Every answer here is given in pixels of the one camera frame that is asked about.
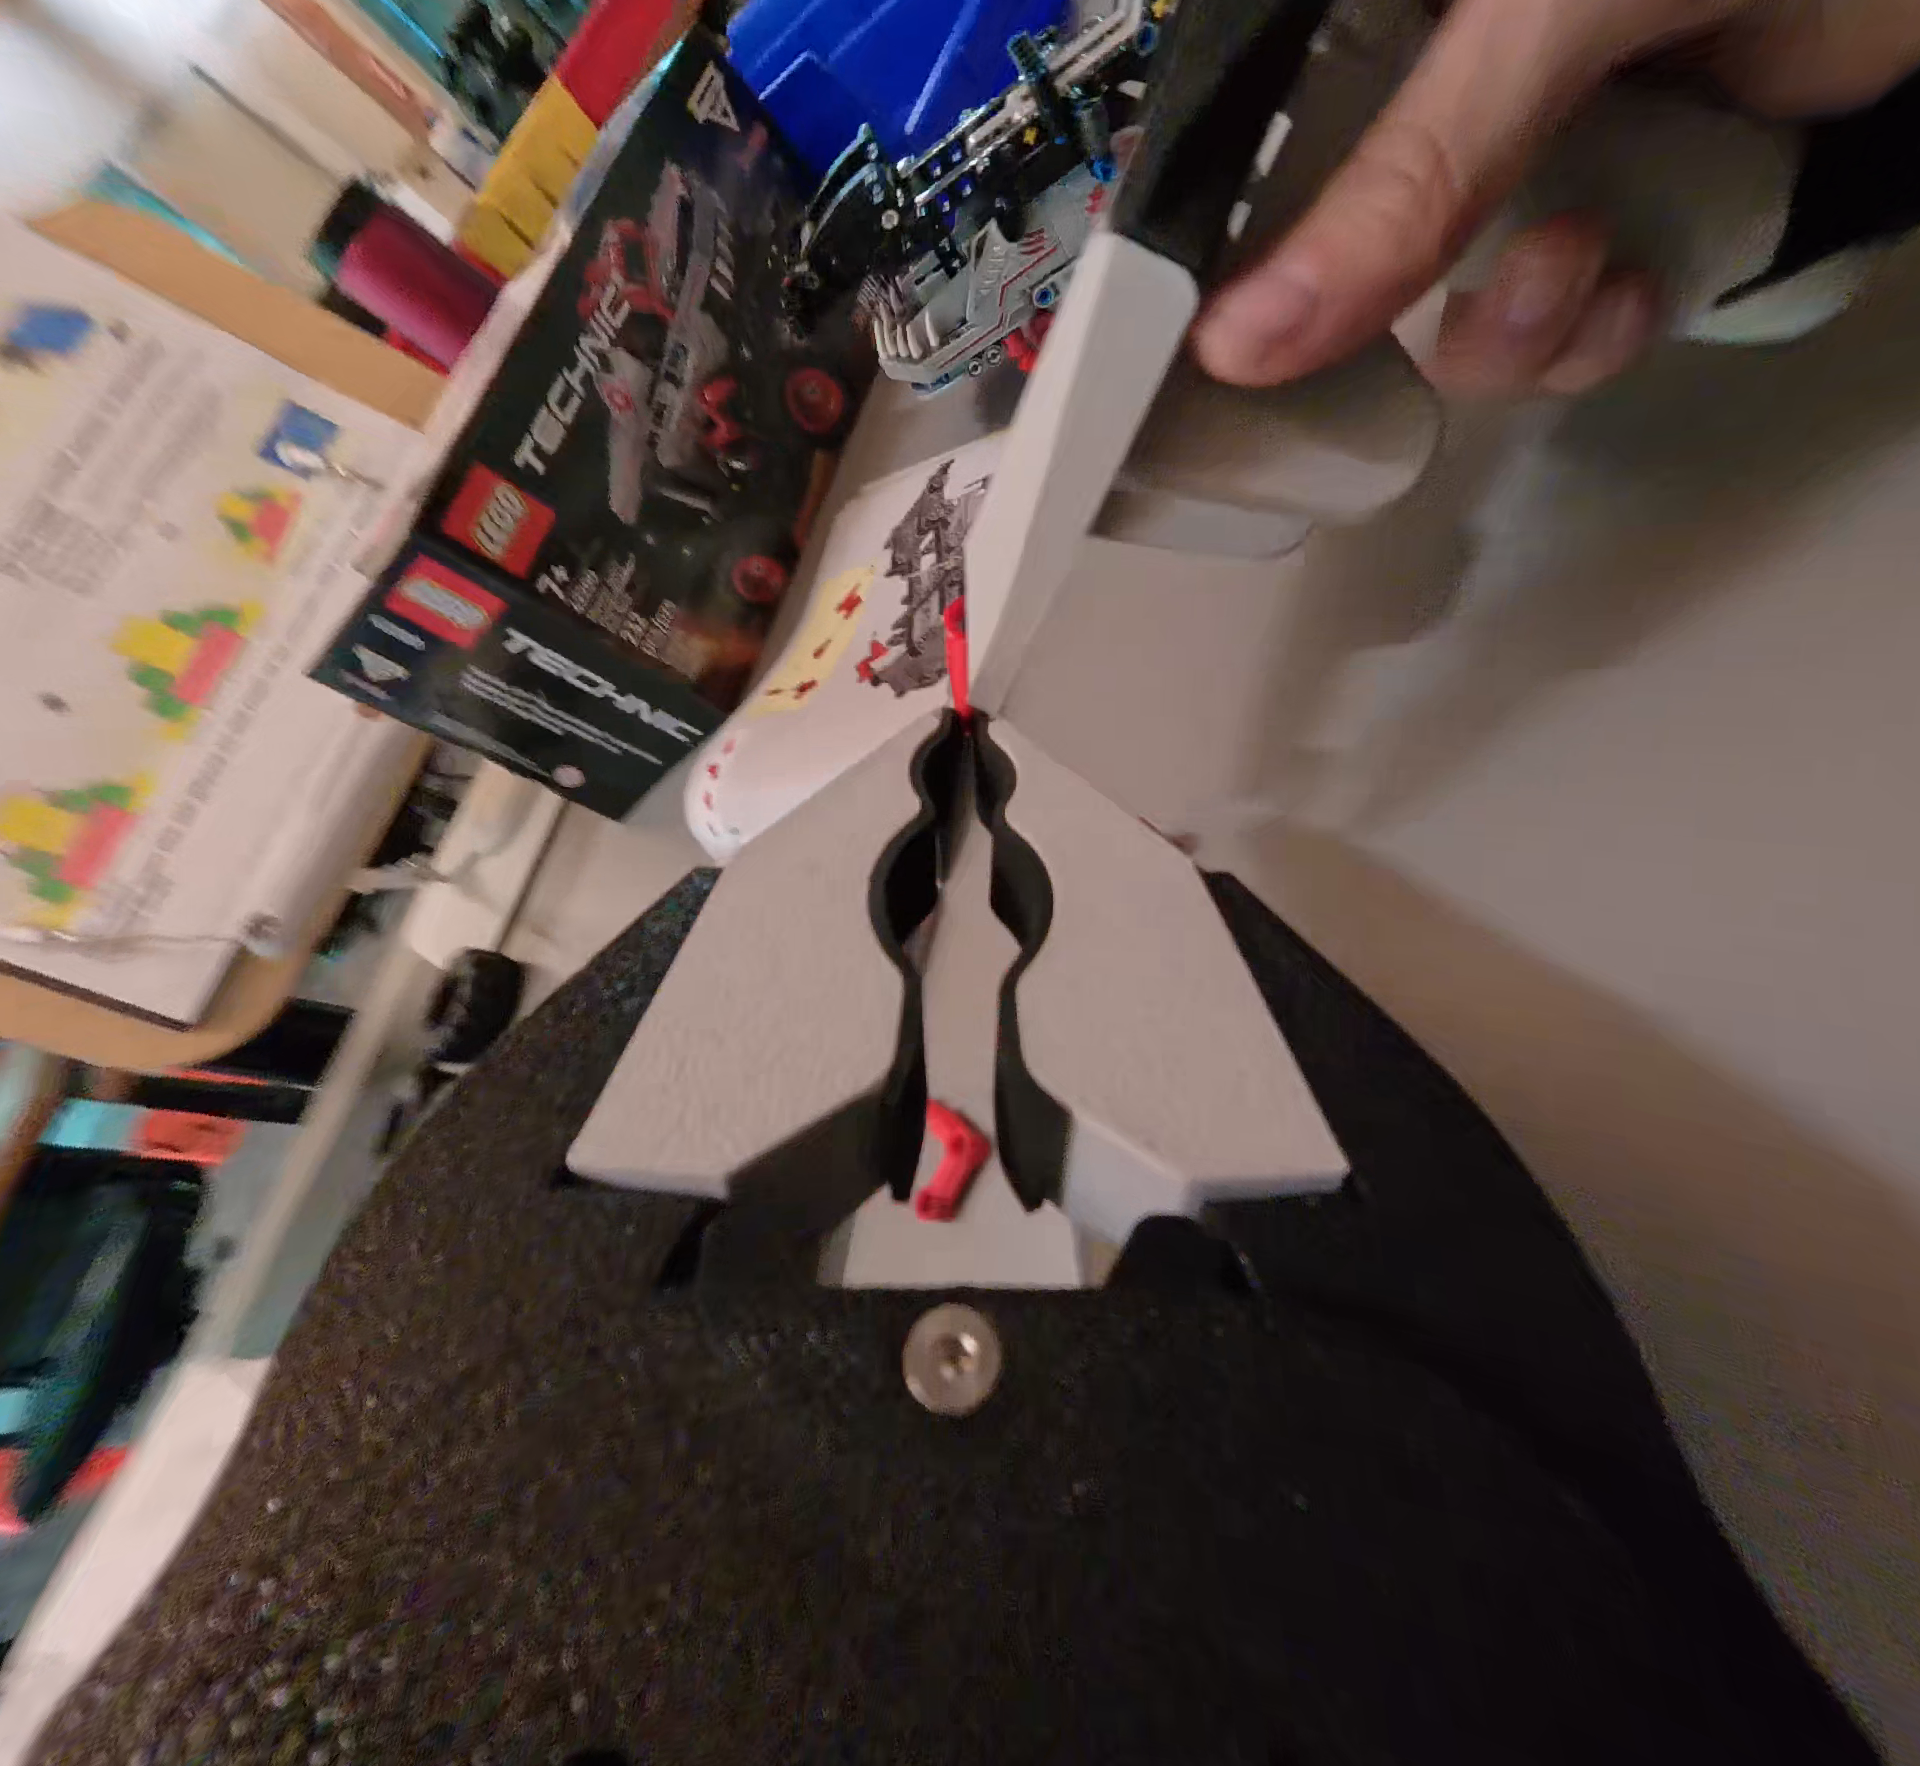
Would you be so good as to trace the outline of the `magenta cylinder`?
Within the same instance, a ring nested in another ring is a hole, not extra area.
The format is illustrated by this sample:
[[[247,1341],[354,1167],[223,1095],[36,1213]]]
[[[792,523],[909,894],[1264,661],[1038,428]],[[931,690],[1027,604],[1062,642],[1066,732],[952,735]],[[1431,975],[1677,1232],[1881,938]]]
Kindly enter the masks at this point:
[[[449,375],[484,326],[500,279],[442,242],[364,177],[337,189],[309,244],[326,287],[370,332]]]

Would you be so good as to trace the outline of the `toy building instruction booklet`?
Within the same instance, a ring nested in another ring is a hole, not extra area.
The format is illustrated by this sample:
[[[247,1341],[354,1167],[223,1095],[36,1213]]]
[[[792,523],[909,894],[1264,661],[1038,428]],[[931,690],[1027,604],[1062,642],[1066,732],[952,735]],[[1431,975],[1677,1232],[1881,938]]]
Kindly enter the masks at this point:
[[[903,467],[837,510],[781,652],[687,779],[687,830],[710,864],[729,864],[903,727],[947,706],[967,537],[1003,442],[992,433]]]

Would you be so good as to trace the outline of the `grey toy truck model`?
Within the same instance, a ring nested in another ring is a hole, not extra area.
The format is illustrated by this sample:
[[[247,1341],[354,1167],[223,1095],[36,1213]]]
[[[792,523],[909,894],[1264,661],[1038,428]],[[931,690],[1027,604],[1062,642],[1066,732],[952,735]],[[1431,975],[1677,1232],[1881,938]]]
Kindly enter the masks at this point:
[[[1029,372],[1139,141],[1178,1],[1112,0],[1067,37],[1012,37],[1012,83],[915,154],[861,127],[783,245],[791,332],[847,313],[881,372],[925,397]]]

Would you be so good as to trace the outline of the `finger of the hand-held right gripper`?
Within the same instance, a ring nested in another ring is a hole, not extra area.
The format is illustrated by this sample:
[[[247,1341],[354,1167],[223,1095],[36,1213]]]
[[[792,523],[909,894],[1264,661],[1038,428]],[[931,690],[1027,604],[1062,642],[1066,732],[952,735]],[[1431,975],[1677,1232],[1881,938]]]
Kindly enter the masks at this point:
[[[1099,232],[1020,390],[971,519],[971,710],[998,712],[1188,338],[1181,265]]]
[[[1379,341],[1295,386],[1181,361],[1006,692],[1012,725],[1173,834],[1279,812],[1345,661],[1404,636],[1444,408]]]

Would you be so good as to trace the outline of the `red angled toy beam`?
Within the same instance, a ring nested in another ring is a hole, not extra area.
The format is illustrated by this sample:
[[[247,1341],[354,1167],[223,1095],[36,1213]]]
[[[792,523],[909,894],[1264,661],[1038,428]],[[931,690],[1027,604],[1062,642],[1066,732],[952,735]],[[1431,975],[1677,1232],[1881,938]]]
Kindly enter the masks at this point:
[[[928,1101],[924,1131],[938,1147],[931,1174],[914,1195],[914,1214],[921,1223],[952,1223],[967,1203],[994,1144],[971,1118],[945,1103]]]

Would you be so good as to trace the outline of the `black toy set box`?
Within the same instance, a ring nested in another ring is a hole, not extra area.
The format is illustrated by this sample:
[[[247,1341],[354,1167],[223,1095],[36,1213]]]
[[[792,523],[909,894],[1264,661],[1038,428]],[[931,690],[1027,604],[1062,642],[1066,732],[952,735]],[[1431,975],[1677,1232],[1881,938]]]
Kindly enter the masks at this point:
[[[854,297],[785,293],[813,187],[719,38],[684,37],[467,344],[309,678],[607,820],[705,744],[877,379]]]

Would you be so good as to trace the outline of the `black toy tire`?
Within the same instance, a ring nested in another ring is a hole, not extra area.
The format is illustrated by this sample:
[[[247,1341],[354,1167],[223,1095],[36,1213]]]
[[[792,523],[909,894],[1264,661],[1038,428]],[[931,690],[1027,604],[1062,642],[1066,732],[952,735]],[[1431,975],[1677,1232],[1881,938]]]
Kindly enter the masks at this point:
[[[465,948],[447,962],[422,1014],[420,1058],[462,1068],[484,1058],[516,1019],[527,968],[489,948]]]

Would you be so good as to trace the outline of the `brick picture sheet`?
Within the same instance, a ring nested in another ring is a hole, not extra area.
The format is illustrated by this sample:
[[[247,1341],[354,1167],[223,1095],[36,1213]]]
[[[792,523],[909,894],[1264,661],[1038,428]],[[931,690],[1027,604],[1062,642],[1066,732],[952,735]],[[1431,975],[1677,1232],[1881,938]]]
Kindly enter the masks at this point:
[[[168,1032],[305,944],[418,765],[324,688],[437,380],[156,222],[4,218],[4,976]]]

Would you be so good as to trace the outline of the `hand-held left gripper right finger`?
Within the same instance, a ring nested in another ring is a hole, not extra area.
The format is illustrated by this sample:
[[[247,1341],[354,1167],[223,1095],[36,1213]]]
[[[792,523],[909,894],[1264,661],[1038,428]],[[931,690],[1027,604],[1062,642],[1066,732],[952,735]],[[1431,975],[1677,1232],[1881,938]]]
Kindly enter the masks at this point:
[[[1158,828],[1009,722],[971,717],[991,910],[1001,1171],[982,1288],[1083,1286],[1079,1249],[1160,1219],[1338,1191],[1352,1170],[1211,889]]]

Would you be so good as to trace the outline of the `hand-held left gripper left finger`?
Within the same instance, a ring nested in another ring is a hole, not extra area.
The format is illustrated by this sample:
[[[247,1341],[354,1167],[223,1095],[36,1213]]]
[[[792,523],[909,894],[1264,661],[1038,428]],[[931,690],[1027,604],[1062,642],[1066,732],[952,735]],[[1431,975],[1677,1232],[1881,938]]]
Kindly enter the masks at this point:
[[[945,882],[962,720],[918,715],[721,867],[565,1152],[685,1200],[903,1200],[928,1105],[909,957]]]

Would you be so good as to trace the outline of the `red and yellow carton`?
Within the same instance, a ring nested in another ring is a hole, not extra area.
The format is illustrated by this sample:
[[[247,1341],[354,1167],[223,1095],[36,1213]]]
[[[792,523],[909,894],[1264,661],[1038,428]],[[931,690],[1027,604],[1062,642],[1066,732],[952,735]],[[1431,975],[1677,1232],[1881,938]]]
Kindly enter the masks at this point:
[[[532,261],[602,127],[715,1],[590,1],[467,201],[455,230],[465,262],[503,285]]]

